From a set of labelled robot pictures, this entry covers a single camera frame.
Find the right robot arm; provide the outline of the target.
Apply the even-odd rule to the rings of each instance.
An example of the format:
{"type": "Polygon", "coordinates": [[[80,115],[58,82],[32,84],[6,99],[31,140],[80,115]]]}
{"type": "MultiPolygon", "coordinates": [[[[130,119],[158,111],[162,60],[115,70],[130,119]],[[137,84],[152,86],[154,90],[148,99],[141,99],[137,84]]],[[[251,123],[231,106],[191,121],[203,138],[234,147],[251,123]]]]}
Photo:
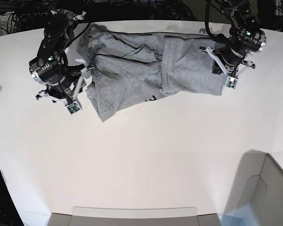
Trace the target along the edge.
{"type": "Polygon", "coordinates": [[[81,92],[87,67],[83,64],[69,66],[65,50],[83,34],[75,36],[74,29],[84,20],[85,12],[77,15],[66,9],[56,9],[51,13],[37,57],[29,62],[29,71],[36,82],[46,86],[37,99],[47,97],[68,105],[81,92]]]}

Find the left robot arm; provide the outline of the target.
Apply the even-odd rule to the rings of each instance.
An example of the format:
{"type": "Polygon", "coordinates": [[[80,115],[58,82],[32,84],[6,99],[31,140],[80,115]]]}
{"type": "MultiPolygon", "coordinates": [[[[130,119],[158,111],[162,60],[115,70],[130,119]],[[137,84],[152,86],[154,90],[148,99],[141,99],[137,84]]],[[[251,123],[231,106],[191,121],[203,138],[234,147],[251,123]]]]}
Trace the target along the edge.
{"type": "Polygon", "coordinates": [[[216,57],[213,63],[212,73],[224,73],[230,77],[238,76],[238,66],[255,68],[253,63],[248,63],[247,56],[262,51],[266,44],[266,35],[260,29],[256,17],[252,14],[248,0],[216,0],[219,5],[219,12],[230,22],[230,37],[222,33],[213,34],[209,28],[210,8],[212,1],[206,3],[205,29],[208,36],[222,47],[210,51],[216,57]]]}

